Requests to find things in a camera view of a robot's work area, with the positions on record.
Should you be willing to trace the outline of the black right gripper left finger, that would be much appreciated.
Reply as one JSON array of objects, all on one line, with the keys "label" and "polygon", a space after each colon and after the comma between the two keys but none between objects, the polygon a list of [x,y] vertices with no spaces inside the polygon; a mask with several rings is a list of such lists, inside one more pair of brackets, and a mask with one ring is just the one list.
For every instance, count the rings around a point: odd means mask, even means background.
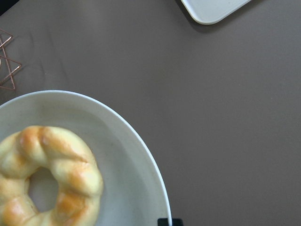
[{"label": "black right gripper left finger", "polygon": [[167,218],[159,218],[157,220],[158,226],[169,226],[169,222]]}]

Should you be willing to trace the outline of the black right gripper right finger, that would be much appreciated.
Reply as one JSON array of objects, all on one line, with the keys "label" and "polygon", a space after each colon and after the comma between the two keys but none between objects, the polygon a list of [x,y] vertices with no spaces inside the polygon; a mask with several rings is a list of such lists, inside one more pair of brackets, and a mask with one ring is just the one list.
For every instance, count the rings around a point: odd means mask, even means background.
[{"label": "black right gripper right finger", "polygon": [[173,218],[172,226],[183,226],[183,220],[180,218]]}]

